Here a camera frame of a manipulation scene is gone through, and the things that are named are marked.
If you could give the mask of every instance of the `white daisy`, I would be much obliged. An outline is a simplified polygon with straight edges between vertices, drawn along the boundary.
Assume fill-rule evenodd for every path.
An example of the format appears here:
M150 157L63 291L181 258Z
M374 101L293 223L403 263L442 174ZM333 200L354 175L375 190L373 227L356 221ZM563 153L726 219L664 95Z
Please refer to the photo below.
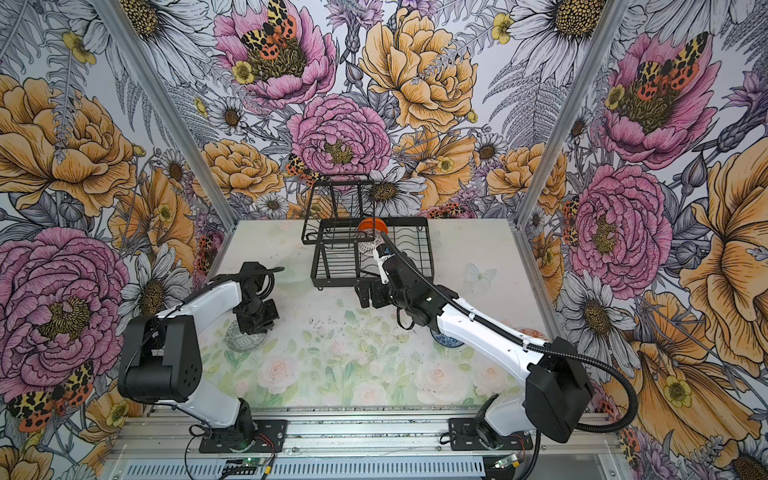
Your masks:
M156 159L155 164L163 169L163 173L169 180L173 180L178 186L184 185L192 174L187 168L187 162L178 150L168 149Z
M654 0L645 8L650 18L645 31L659 32L659 41L672 37L674 45L702 31L717 35L726 19L741 23L755 9L755 0Z
M542 79L554 75L559 87L568 82L587 54L605 0L511 0L515 21L509 34L518 40L511 62L528 62L525 76L543 65Z
M637 39L637 31L648 20L643 5L647 0L635 0L621 19L619 31L611 42L611 57L620 61L627 54L627 48Z
M118 335L123 333L127 323L140 315L155 315L157 312L177 305L190 294L191 277L181 260L176 260L176 248L163 243L152 265L144 252L136 260L136 279L120 292L123 303L118 308L122 316Z
M497 161L507 151L507 142L499 134L480 134L477 138L475 151L482 163Z
M764 436L757 440L747 435L738 442L739 456L721 470L722 480L750 480L768 477L768 442Z
M256 13L261 12L261 0L213 0L214 12L218 15L228 12L234 8L241 17L245 16L246 9L251 8Z
M426 190L424 177L403 178L406 168L397 165L384 175L378 170L369 174L374 185L366 190L366 199L376 203L378 217L412 217L422 208L423 195L414 195Z
M547 214L538 204L534 205L531 216L525 222L525 232L528 238L536 238L544 231L544 225L547 223Z
M288 200L282 198L275 192L262 195L256 200L256 208L272 220L285 220L288 214Z
M208 105L208 121L229 135L239 134L247 126L243 103L235 97L218 98Z
M574 144L579 144L581 139L587 135L592 118L592 112L587 108L587 105L582 105L578 116L571 125L571 130L568 132L568 139L566 141L569 147L573 148Z
M58 8L69 28L83 37L85 49L107 52L114 76L122 79L127 62L93 7L95 0L61 0ZM208 4L201 0L121 0L123 10L150 52L161 77L172 86L204 78L210 63L205 52L216 38L206 33L211 23Z
M565 274L563 289L555 309L576 350L594 359L611 364L611 354L624 374L634 378L640 359L624 339L622 332L633 330L634 318L627 312L611 307L614 299L610 285L584 271L584 278L575 273ZM607 382L611 376L593 366L586 366L593 378Z

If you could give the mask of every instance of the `pink peony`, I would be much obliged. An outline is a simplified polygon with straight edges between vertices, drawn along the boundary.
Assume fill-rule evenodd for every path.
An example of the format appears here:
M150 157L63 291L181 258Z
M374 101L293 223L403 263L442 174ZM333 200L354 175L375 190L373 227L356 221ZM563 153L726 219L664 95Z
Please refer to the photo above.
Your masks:
M672 45L670 39L659 44L658 38L640 35L619 61L619 71L608 79L611 91L605 110L598 118L597 137L608 151L615 151L628 162L643 162L651 170L666 167L698 140L707 129L716 108L707 108L710 90L720 69L720 62L709 65L712 38L702 52L698 73L681 90L659 88L647 101L637 96L642 86L637 68L645 61L664 65L675 58L685 44Z
M293 153L321 174L367 174L389 162L389 136L379 114L337 94L315 98L286 126Z
M619 299L639 295L670 253L672 226L663 213L656 177L638 165L602 165L579 197L574 271L599 277Z
M216 48L223 52L219 62L232 69L235 85L241 84L247 93L246 107L256 113L301 103L325 93L336 80L336 44L331 34L320 31L306 7L299 13L286 0L288 15L296 19L296 38L289 40L274 60L263 60L259 53L249 55L240 37L260 30L267 21L267 8L255 13L249 7L245 16L232 12L231 17L218 15L214 19Z
M78 367L118 360L128 270L104 242L70 228L0 246L0 394L51 391Z

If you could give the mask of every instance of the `black wire dish rack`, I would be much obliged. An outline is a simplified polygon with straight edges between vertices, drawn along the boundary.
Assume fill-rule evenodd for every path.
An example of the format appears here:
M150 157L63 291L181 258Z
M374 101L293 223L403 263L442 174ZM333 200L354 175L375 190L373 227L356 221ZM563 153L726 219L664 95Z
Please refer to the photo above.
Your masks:
M312 283L358 286L379 279L372 254L361 253L361 243L373 242L374 230L358 230L365 219L376 222L376 188L370 179L322 180L312 186L306 202L302 242L315 245ZM435 269L429 225L423 217L384 217L387 235L430 280Z

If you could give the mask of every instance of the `orange bowl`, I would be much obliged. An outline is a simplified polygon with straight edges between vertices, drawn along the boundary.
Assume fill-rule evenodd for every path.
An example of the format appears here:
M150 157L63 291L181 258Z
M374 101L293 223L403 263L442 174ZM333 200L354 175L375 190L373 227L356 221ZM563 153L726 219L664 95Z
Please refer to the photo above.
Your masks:
M382 233L389 232L389 229L386 227L386 223L384 223L384 220L380 218L363 218L360 223L357 226L358 231L364 231L364 230L378 230Z

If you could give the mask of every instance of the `floral tablecloth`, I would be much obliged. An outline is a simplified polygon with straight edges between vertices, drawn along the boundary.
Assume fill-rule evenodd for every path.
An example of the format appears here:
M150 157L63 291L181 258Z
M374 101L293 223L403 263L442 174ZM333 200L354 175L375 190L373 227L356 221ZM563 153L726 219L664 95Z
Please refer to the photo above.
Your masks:
M505 220L429 222L437 283L510 326L545 331ZM316 289L314 245L301 244L301 226L248 221L233 236L220 273L243 261L286 269L270 295L280 318L261 342L241 336L231 314L200 334L205 375L223 391L261 409L470 406L521 392L471 347L446 348L426 328L399 328L393 307L363 310L352 288Z

